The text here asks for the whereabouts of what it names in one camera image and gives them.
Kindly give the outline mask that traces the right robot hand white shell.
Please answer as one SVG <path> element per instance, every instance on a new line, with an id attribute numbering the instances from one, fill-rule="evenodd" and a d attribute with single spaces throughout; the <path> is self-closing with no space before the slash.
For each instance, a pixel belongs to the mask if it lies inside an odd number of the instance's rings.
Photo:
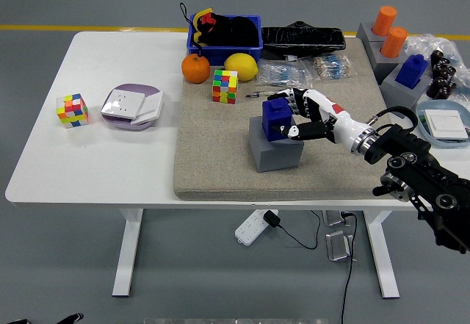
<path id="1" fill-rule="evenodd" d="M 269 101 L 278 98 L 284 99 L 292 114 L 310 120 L 293 126 L 272 126 L 276 132 L 292 140 L 326 138 L 359 155 L 365 139 L 373 132 L 370 125 L 353 120 L 347 111 L 317 90 L 290 88 L 267 97 Z"/>

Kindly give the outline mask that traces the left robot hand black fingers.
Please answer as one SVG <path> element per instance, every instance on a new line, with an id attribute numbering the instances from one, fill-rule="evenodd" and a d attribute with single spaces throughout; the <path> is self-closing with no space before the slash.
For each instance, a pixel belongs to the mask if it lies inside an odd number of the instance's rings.
<path id="1" fill-rule="evenodd" d="M 82 320 L 83 318 L 84 318 L 84 315 L 80 312 L 77 312 L 61 319 L 59 322 L 57 322 L 57 324 L 74 324 Z M 24 319 L 8 322 L 8 324 L 32 324 L 32 322 L 24 318 Z"/>

